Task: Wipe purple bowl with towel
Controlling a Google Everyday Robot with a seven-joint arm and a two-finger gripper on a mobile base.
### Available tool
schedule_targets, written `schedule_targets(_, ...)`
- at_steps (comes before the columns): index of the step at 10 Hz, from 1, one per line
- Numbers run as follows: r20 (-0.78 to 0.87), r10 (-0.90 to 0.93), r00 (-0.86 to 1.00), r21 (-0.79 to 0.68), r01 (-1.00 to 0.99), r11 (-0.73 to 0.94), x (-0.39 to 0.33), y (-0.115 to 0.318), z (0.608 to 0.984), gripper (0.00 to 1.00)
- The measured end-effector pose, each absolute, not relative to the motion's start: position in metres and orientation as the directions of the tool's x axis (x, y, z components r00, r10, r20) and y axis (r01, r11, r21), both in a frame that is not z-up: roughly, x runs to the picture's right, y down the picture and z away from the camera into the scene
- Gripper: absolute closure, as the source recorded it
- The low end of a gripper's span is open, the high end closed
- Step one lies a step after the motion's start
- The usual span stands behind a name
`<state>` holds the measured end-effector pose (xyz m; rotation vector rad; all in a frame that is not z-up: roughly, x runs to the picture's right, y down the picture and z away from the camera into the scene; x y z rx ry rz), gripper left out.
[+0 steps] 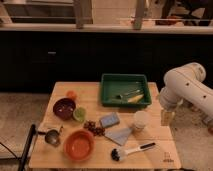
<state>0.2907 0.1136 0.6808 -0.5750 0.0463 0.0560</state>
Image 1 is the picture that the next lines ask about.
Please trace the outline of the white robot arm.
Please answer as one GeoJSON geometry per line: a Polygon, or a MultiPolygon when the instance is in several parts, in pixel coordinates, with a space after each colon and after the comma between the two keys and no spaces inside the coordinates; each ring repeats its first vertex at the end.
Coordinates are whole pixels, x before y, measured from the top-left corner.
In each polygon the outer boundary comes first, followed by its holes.
{"type": "Polygon", "coordinates": [[[162,126],[171,123],[182,100],[192,103],[206,114],[205,124],[213,121],[213,89],[203,84],[205,78],[205,68],[196,62],[173,68],[165,73],[165,86],[158,95],[162,107],[162,126]]]}

